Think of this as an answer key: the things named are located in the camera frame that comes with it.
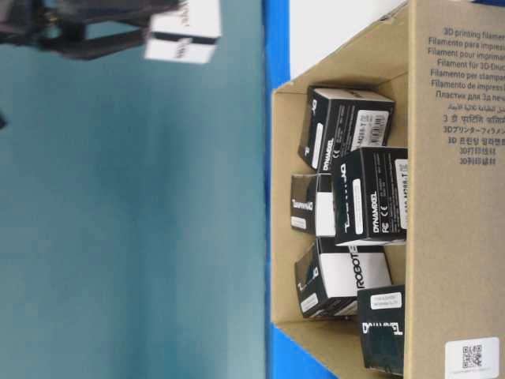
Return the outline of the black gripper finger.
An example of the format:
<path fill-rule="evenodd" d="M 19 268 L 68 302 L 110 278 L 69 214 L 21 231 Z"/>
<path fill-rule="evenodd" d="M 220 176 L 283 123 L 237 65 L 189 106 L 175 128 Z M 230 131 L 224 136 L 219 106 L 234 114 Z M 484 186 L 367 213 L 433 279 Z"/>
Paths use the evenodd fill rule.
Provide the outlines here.
<path fill-rule="evenodd" d="M 120 20 L 137 14 L 153 14 L 157 1 L 1 1 L 3 24 L 35 24 L 46 13 L 77 23 Z"/>
<path fill-rule="evenodd" d="M 56 36 L 49 36 L 47 28 L 30 32 L 1 28 L 1 44 L 31 47 L 73 60 L 94 60 L 139 47 L 146 42 L 148 36 L 147 28 L 135 28 L 95 38 L 87 37 L 87 27 L 83 24 L 58 26 L 57 30 Z"/>

